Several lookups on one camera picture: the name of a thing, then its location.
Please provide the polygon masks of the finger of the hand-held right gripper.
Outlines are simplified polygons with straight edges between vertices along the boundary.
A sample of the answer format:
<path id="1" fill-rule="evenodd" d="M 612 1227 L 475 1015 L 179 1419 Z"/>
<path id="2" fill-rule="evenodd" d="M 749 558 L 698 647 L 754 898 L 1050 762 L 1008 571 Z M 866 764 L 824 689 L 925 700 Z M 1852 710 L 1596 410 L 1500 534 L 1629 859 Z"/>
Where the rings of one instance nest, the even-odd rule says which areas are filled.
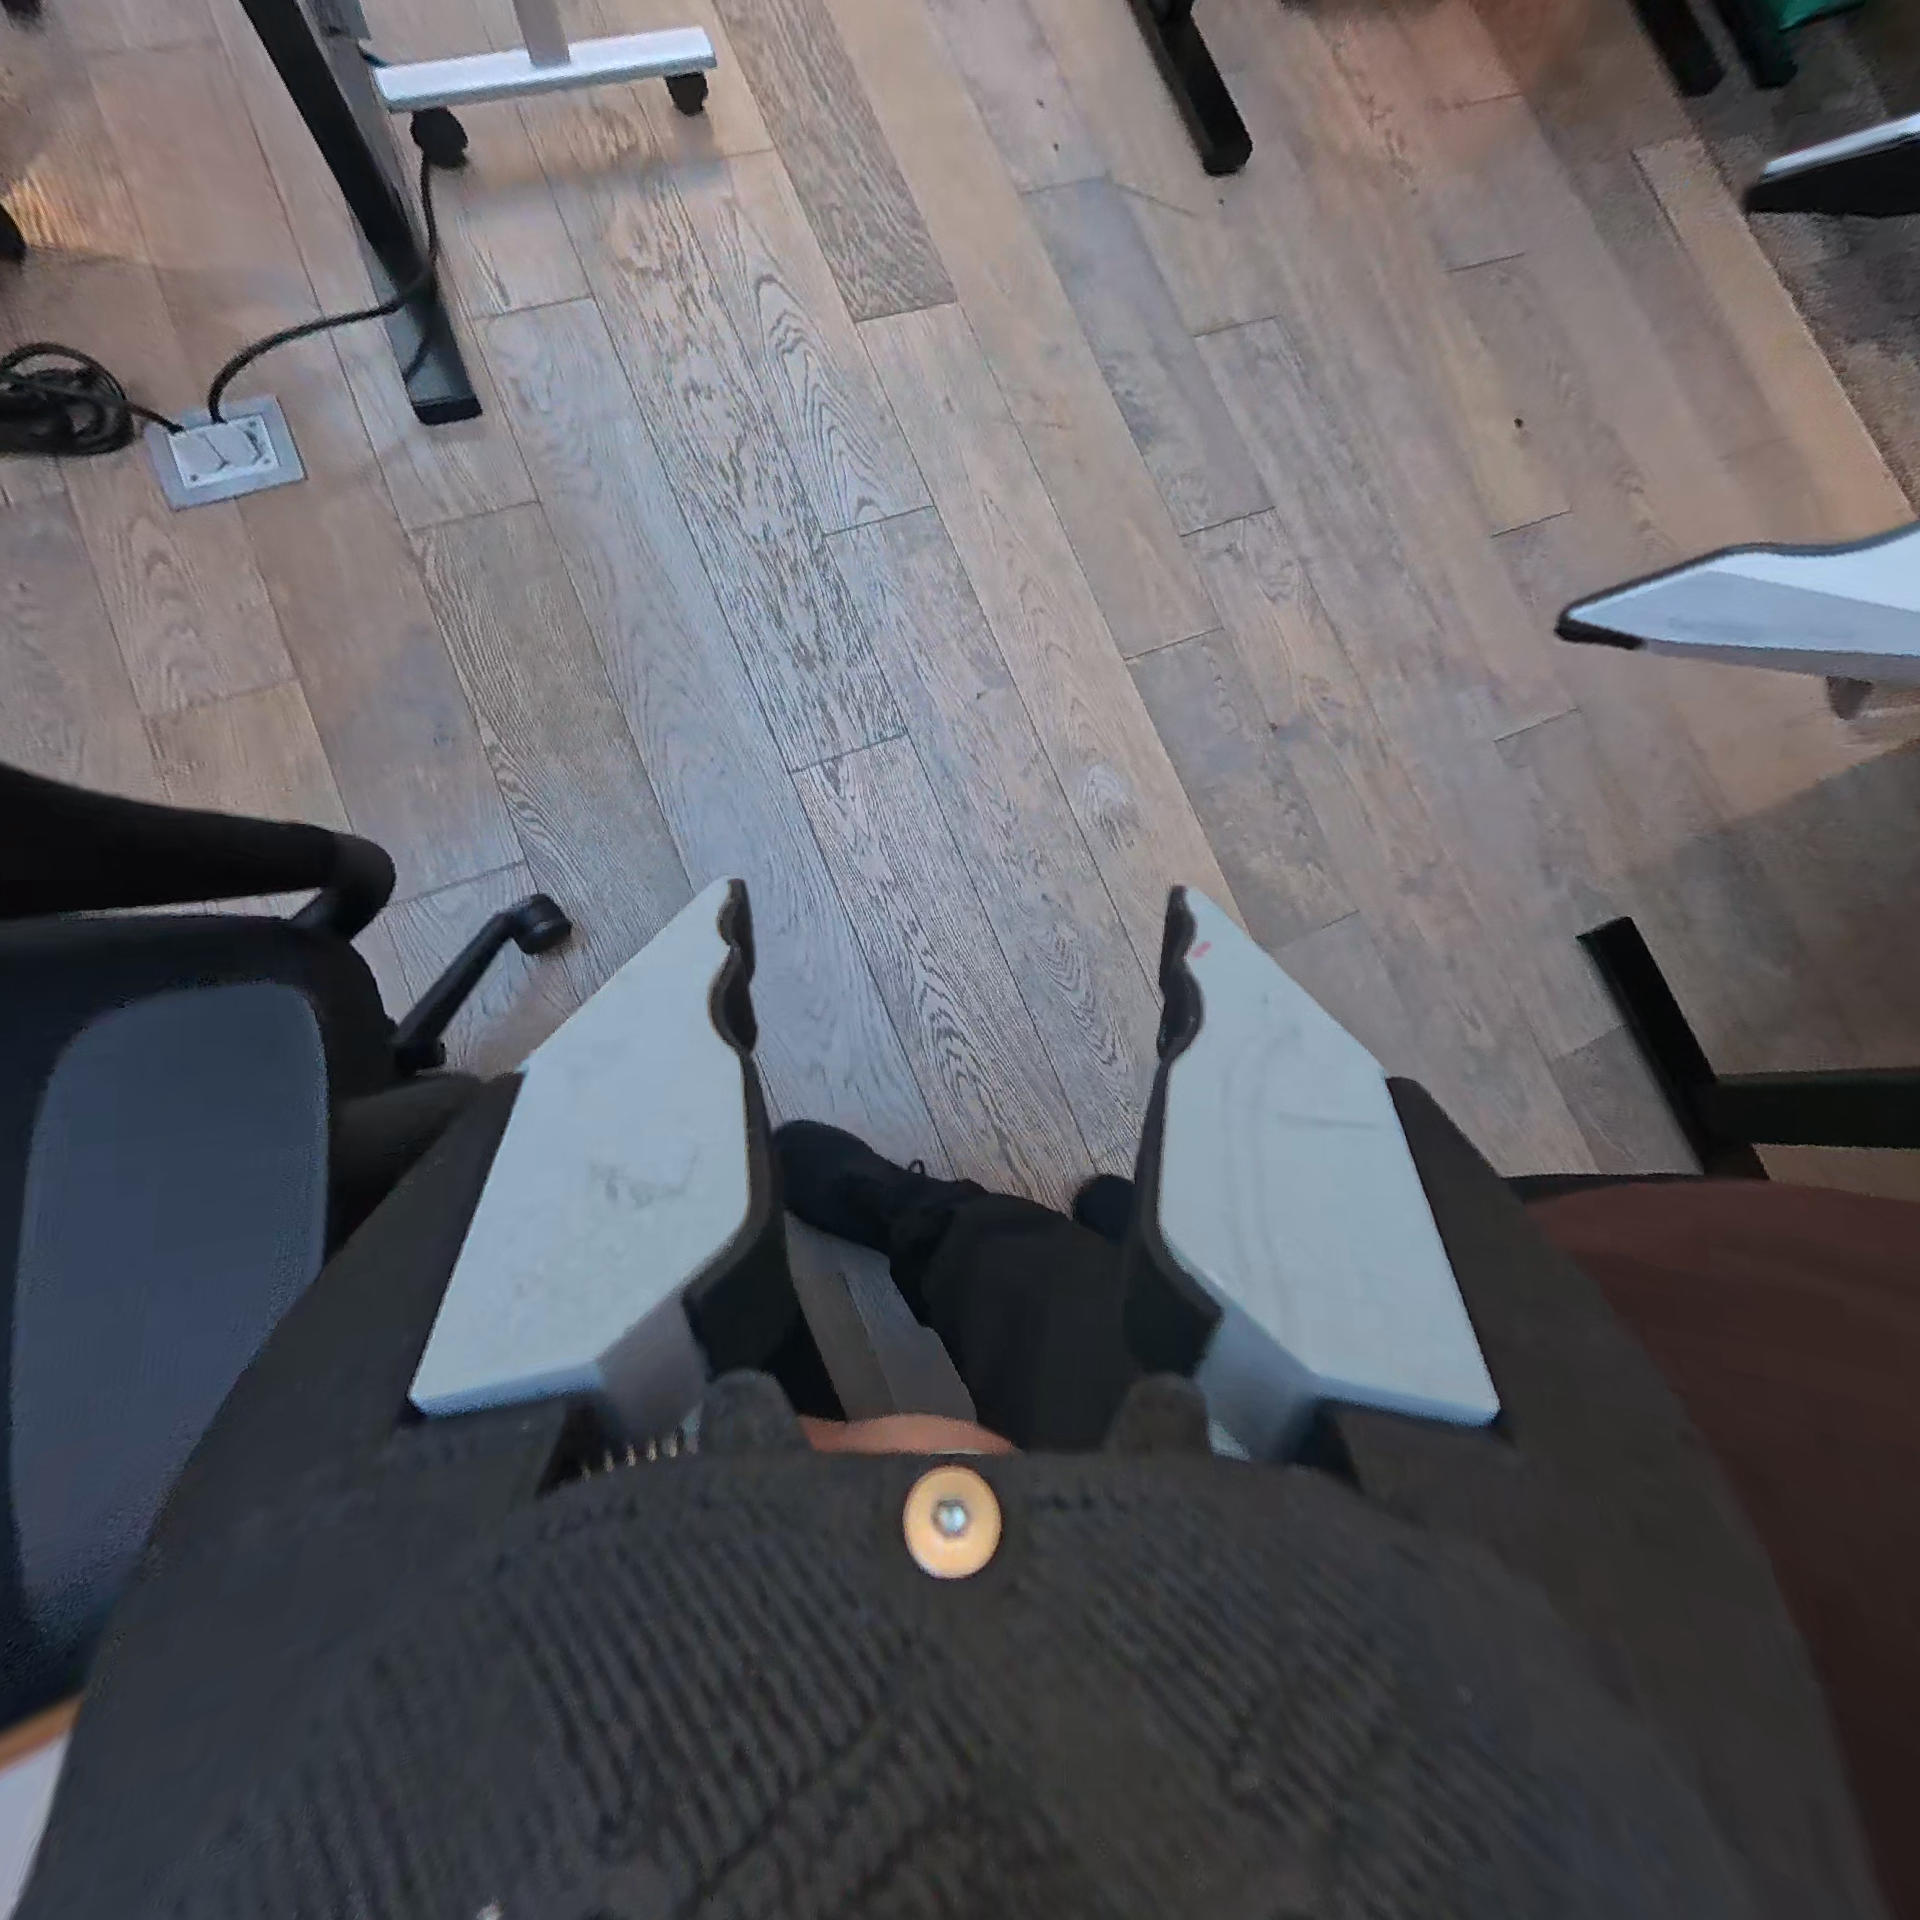
<path id="1" fill-rule="evenodd" d="M 1918 213 L 1918 115 L 1789 151 L 1743 191 L 1748 213 Z"/>
<path id="2" fill-rule="evenodd" d="M 1838 545 L 1735 545 L 1589 594 L 1565 642 L 1824 681 L 1845 723 L 1918 700 L 1918 525 Z"/>

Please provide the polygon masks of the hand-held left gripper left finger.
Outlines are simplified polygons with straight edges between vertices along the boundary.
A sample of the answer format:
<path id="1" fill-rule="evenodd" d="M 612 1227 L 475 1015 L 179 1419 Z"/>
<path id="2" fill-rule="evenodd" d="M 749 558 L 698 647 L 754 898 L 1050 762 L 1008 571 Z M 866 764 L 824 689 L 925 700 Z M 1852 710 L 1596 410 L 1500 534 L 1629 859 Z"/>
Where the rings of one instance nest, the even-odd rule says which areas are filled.
<path id="1" fill-rule="evenodd" d="M 754 1062 L 752 901 L 716 881 L 519 1069 L 408 1390 L 684 1426 L 797 1324 Z"/>

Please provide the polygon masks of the person's dark trousered leg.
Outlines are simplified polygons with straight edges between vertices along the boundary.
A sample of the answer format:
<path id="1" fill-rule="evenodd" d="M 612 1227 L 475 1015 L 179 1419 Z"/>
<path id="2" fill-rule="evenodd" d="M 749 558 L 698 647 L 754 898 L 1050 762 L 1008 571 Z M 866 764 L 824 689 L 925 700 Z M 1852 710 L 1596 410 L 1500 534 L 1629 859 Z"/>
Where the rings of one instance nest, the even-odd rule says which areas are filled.
<path id="1" fill-rule="evenodd" d="M 1024 1198 L 918 1182 L 884 1253 L 989 1433 L 1050 1453 L 1103 1444 L 1140 1375 L 1115 1244 Z"/>

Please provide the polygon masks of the black table leg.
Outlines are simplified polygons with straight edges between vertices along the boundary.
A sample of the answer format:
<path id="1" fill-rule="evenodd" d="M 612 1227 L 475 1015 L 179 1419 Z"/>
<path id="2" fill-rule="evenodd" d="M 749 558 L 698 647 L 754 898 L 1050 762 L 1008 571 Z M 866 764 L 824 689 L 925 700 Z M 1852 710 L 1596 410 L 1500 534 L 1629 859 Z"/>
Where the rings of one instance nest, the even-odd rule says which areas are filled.
<path id="1" fill-rule="evenodd" d="M 1236 175 L 1253 137 L 1192 15 L 1192 3 L 1132 3 L 1143 44 L 1207 175 Z"/>
<path id="2" fill-rule="evenodd" d="M 351 217 L 375 301 L 358 322 L 386 330 L 415 421 L 479 418 L 442 295 L 438 243 L 427 236 L 415 187 L 402 181 L 365 12 L 331 3 L 242 3 L 240 12 Z"/>

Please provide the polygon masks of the floor outlet box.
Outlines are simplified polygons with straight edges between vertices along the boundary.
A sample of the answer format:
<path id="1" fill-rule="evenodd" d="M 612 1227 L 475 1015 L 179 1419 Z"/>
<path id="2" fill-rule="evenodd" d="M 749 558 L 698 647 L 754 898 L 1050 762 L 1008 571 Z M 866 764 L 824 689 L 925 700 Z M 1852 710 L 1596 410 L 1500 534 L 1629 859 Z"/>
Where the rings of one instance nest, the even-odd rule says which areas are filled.
<path id="1" fill-rule="evenodd" d="M 174 513 L 223 505 L 307 481 L 292 428 L 274 395 L 223 404 L 222 418 L 188 411 L 180 425 L 146 422 L 142 446 Z"/>

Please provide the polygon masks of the silver-framed rolling whiteboard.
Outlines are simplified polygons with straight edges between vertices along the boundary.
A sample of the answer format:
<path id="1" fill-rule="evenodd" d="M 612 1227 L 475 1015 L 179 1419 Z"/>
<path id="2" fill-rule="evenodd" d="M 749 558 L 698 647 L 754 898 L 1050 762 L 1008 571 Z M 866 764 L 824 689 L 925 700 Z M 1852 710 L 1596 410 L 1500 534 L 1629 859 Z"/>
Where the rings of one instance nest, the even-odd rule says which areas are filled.
<path id="1" fill-rule="evenodd" d="M 670 4 L 652 4 L 658 23 L 602 37 L 572 29 L 564 6 L 552 3 L 511 3 L 510 14 L 514 41 L 478 52 L 394 57 L 372 37 L 365 4 L 318 4 L 333 47 L 347 51 L 365 71 L 375 108 L 402 122 L 424 162 L 442 171 L 460 171 L 468 157 L 461 108 L 539 102 L 628 84 L 662 86 L 684 129 L 678 146 L 686 155 L 725 155 L 709 116 L 718 52 L 704 26 L 671 20 Z"/>

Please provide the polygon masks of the black table leg frame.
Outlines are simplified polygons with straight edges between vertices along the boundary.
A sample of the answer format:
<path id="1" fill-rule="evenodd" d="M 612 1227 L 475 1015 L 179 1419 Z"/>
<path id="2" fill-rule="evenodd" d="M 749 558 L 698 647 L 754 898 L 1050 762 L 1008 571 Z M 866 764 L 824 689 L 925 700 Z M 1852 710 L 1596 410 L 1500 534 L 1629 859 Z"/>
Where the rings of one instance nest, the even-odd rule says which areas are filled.
<path id="1" fill-rule="evenodd" d="M 1765 1145 L 1918 1147 L 1918 1069 L 1716 1073 L 1632 918 L 1578 937 L 1709 1180 L 1766 1180 Z"/>

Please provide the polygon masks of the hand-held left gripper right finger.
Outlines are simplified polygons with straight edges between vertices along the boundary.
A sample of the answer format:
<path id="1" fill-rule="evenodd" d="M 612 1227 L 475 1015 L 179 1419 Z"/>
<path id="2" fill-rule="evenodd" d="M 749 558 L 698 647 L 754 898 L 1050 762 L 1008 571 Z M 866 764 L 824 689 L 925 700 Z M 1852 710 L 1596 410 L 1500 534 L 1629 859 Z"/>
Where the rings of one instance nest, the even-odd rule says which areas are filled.
<path id="1" fill-rule="evenodd" d="M 1203 1397 L 1219 1452 L 1282 1463 L 1357 1407 L 1501 1410 L 1374 1053 L 1192 886 L 1168 892 L 1159 1062 L 1122 1241 L 1122 1325 Z"/>

